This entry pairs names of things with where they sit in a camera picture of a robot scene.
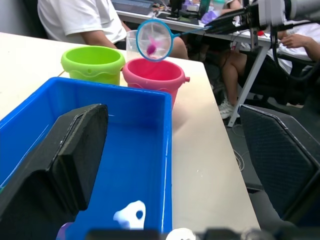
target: clear plastic cup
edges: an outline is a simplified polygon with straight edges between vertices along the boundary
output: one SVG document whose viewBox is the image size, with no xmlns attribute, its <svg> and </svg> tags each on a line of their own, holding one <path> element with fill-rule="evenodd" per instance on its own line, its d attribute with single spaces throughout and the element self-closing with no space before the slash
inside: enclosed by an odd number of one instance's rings
<svg viewBox="0 0 320 240">
<path fill-rule="evenodd" d="M 137 30 L 126 33 L 126 61 L 142 58 L 137 48 Z"/>
</svg>

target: white t-shirt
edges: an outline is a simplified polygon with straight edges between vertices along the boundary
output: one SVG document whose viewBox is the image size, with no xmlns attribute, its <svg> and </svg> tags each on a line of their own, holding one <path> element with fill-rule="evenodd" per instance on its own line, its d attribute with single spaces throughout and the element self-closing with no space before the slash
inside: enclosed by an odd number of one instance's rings
<svg viewBox="0 0 320 240">
<path fill-rule="evenodd" d="M 313 40 L 315 40 L 318 44 L 320 44 L 320 25 L 317 23 L 297 26 L 297 27 L 294 27 L 293 29 L 287 30 L 286 32 L 288 35 L 299 34 L 299 35 L 310 37 Z M 308 57 L 308 54 L 307 54 L 304 47 L 287 48 L 287 47 L 283 46 L 282 44 L 280 44 L 277 52 L 278 53 L 287 53 L 289 55 L 293 55 L 293 56 L 300 58 L 300 59 L 303 59 L 303 60 L 311 60 Z M 274 59 L 272 49 L 270 49 L 267 54 L 272 59 Z M 287 61 L 287 60 L 283 60 L 280 58 L 278 60 L 279 60 L 279 65 L 284 70 L 286 70 L 286 72 L 288 74 L 290 74 L 291 70 L 292 70 L 292 62 Z"/>
<path fill-rule="evenodd" d="M 78 33 L 100 30 L 116 43 L 127 35 L 111 0 L 38 0 L 38 14 L 52 40 L 84 44 Z"/>
</svg>

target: hand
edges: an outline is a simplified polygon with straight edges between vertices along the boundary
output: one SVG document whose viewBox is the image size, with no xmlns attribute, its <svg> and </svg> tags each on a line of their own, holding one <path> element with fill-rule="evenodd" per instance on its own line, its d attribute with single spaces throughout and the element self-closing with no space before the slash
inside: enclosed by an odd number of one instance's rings
<svg viewBox="0 0 320 240">
<path fill-rule="evenodd" d="M 286 46 L 288 49 L 297 49 L 301 47 L 305 47 L 309 40 L 312 39 L 308 36 L 303 36 L 300 34 L 293 34 L 289 36 L 285 36 L 281 43 Z"/>
</svg>

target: floor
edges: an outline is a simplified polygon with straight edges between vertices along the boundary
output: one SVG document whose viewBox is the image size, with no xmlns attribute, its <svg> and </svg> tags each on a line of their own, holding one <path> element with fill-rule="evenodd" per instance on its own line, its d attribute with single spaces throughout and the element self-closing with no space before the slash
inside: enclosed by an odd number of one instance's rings
<svg viewBox="0 0 320 240">
<path fill-rule="evenodd" d="M 217 67 L 211 64 L 205 64 L 210 83 L 216 87 L 220 87 L 220 84 L 216 82 L 219 78 L 219 71 Z M 317 84 L 314 92 L 311 93 L 303 108 L 296 108 L 293 106 L 283 106 L 276 103 L 274 99 L 270 99 L 269 102 L 278 108 L 282 108 L 289 111 L 290 114 L 301 123 L 303 127 L 318 141 L 320 142 L 320 82 Z M 216 96 L 217 102 L 221 101 L 221 96 Z M 250 154 L 248 152 L 246 139 L 244 137 L 243 129 L 241 125 L 235 125 L 233 128 L 226 128 L 230 142 L 233 149 L 238 152 L 243 158 L 244 169 L 242 176 L 244 182 L 248 187 L 261 189 L 261 183 L 256 175 L 255 169 L 251 163 Z"/>
</svg>

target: person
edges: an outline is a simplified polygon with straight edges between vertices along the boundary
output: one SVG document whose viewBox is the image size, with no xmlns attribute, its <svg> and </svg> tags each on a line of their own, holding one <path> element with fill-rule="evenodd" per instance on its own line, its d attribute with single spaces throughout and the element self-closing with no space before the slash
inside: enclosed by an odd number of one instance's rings
<svg viewBox="0 0 320 240">
<path fill-rule="evenodd" d="M 278 38 L 281 40 L 278 51 L 300 58 L 309 58 L 313 61 L 320 60 L 319 24 L 306 24 L 279 32 Z M 238 100 L 238 81 L 245 83 L 256 57 L 257 54 L 246 55 L 233 50 L 222 55 L 220 66 L 222 67 L 222 79 L 226 88 L 226 99 L 219 106 L 219 110 L 223 119 L 230 117 L 233 113 Z M 292 63 L 283 59 L 278 61 L 279 65 L 290 74 Z M 259 81 L 261 77 L 267 77 L 270 81 L 285 80 L 287 78 L 286 74 L 277 68 L 272 49 L 268 51 L 256 81 Z"/>
<path fill-rule="evenodd" d="M 38 0 L 38 15 L 51 40 L 125 50 L 130 28 L 111 0 Z M 174 38 L 171 57 L 188 59 L 181 38 Z"/>
<path fill-rule="evenodd" d="M 235 11 L 235 10 L 239 10 L 242 9 L 242 3 L 241 0 L 225 0 L 224 6 L 220 12 L 220 15 Z M 194 56 L 192 56 L 192 60 L 194 61 L 199 61 L 199 62 L 204 62 L 206 60 L 206 56 L 207 56 L 207 52 L 210 48 L 210 46 L 213 45 L 216 46 L 222 46 L 222 45 L 229 45 L 230 42 L 227 40 L 223 40 L 223 39 L 212 39 L 212 37 L 208 37 L 208 36 L 204 36 L 202 38 L 201 41 L 201 46 L 199 49 L 199 53 L 195 54 Z"/>
</svg>

